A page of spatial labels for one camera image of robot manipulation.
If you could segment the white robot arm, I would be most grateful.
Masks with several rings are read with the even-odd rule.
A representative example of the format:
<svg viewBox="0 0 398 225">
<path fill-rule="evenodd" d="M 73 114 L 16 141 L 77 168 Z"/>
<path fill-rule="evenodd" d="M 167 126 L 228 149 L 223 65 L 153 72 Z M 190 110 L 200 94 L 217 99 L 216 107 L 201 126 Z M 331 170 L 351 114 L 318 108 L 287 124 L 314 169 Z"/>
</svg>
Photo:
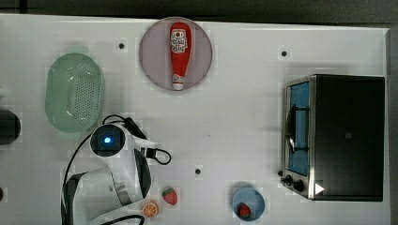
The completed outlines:
<svg viewBox="0 0 398 225">
<path fill-rule="evenodd" d="M 62 189 L 62 225 L 89 225 L 101 215 L 143 200 L 151 186 L 145 150 L 153 145 L 121 125 L 96 128 L 88 138 L 88 150 L 105 166 L 68 178 Z"/>
</svg>

